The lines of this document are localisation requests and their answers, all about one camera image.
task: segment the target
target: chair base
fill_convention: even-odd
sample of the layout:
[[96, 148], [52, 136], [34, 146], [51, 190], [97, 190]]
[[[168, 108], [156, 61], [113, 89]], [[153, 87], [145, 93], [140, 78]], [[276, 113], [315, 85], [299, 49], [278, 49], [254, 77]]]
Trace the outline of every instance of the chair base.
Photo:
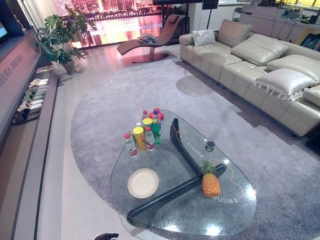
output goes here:
[[133, 63], [148, 63], [148, 62], [153, 62], [153, 61], [158, 61], [161, 59], [165, 59], [168, 57], [169, 54], [167, 53], [155, 53], [153, 54], [153, 57], [151, 58], [150, 55], [142, 55], [142, 56], [136, 56], [132, 58]]

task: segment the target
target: curtain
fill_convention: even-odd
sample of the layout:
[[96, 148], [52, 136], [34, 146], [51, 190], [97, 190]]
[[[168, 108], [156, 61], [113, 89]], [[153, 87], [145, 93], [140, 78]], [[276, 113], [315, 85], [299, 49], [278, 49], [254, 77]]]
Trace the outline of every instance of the curtain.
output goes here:
[[17, 0], [30, 25], [36, 28], [45, 26], [45, 18], [57, 14], [57, 9], [52, 0]]

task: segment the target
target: gray round rug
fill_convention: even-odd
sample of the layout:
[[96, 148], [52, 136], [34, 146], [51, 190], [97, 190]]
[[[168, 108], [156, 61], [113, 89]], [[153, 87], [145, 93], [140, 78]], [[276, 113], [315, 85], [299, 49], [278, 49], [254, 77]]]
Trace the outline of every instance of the gray round rug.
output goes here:
[[252, 225], [230, 236], [194, 236], [151, 228], [171, 240], [304, 240], [320, 235], [320, 162], [272, 119], [168, 59], [123, 68], [83, 97], [71, 124], [71, 147], [83, 177], [115, 208], [110, 180], [128, 132], [155, 107], [172, 111], [214, 140], [256, 191]]

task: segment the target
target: sectional sofa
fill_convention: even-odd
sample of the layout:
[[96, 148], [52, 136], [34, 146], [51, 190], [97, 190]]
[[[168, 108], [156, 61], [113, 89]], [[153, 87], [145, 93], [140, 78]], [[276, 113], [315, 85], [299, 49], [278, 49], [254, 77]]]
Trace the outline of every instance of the sectional sofa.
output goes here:
[[302, 137], [320, 125], [320, 52], [250, 30], [225, 19], [215, 43], [182, 35], [180, 58]]

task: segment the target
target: beige leather sofa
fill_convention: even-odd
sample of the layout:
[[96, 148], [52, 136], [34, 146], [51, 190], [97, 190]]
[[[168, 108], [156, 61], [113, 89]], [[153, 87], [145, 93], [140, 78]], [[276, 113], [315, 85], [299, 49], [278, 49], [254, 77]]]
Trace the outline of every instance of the beige leather sofa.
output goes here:
[[[195, 46], [192, 33], [182, 35], [180, 58], [296, 135], [304, 136], [320, 125], [320, 52], [254, 34], [250, 29], [248, 25], [224, 20], [215, 33], [215, 44], [200, 46]], [[278, 65], [309, 76], [315, 84], [305, 88], [294, 100], [279, 99], [279, 93], [257, 87], [257, 79], [276, 71]]]

